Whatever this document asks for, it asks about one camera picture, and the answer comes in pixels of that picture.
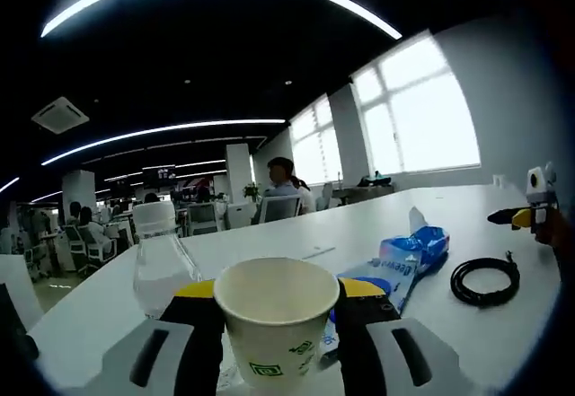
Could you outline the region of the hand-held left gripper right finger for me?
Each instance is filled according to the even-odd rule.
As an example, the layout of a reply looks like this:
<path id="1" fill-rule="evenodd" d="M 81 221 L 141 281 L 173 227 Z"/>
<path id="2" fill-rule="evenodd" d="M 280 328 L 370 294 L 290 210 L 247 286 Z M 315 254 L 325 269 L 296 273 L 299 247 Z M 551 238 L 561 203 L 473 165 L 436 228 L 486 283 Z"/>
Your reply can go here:
<path id="1" fill-rule="evenodd" d="M 334 306 L 347 395 L 471 395 L 458 354 L 413 318 L 401 318 L 384 290 L 340 278 Z"/>

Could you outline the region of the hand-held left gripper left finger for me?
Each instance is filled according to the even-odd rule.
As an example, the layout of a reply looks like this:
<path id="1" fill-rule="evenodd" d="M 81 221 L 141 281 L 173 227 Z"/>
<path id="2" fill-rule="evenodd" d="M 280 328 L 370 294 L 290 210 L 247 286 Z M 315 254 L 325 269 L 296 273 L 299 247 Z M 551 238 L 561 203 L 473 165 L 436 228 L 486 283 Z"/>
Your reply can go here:
<path id="1" fill-rule="evenodd" d="M 224 317 L 212 280 L 179 290 L 102 359 L 102 395 L 214 395 L 223 360 Z"/>

